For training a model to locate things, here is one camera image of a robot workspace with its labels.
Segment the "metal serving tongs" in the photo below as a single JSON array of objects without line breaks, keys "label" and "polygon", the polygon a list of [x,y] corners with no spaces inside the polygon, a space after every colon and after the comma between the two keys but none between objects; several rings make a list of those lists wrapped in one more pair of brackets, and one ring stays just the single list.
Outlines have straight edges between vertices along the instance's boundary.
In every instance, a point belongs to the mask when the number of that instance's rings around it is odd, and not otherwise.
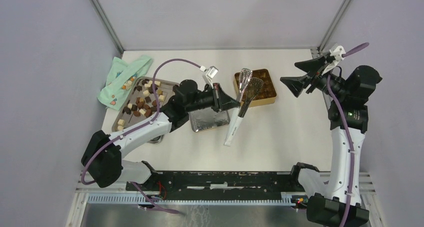
[{"label": "metal serving tongs", "polygon": [[264,82],[253,77],[253,71],[248,68],[242,68],[238,77],[238,90],[236,100],[240,101],[240,107],[236,108],[230,118],[229,129],[226,134],[225,146],[231,146],[233,139],[240,128],[246,112],[264,86]]}]

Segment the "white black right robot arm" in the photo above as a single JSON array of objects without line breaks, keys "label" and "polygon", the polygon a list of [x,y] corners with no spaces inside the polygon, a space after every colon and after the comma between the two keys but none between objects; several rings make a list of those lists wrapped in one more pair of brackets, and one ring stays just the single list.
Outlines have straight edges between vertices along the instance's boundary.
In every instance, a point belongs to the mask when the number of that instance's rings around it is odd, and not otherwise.
[{"label": "white black right robot arm", "polygon": [[332,138],[328,182],[320,179],[317,167],[298,162],[292,167],[289,186],[305,190],[307,220],[325,227],[360,227],[370,218],[362,206],[359,173],[362,145],[368,129],[367,102],[382,77],[371,66],[360,65],[348,78],[332,73],[328,57],[295,63],[303,76],[281,77],[294,96],[320,90],[331,96],[327,111]]}]

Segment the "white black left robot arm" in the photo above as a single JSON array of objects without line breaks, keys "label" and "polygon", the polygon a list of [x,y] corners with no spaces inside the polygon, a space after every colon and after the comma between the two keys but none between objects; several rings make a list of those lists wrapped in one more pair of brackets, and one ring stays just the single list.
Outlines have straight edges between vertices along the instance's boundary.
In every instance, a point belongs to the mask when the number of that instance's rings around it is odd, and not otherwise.
[{"label": "white black left robot arm", "polygon": [[150,140],[171,133],[189,120],[189,113],[210,108],[219,113],[238,108],[240,101],[227,95],[219,83],[207,84],[198,90],[194,80],[183,80],[153,116],[123,130],[106,134],[95,132],[82,155],[84,185],[97,184],[105,188],[116,181],[138,183],[145,191],[157,185],[154,169],[146,161],[132,162],[124,157]]}]

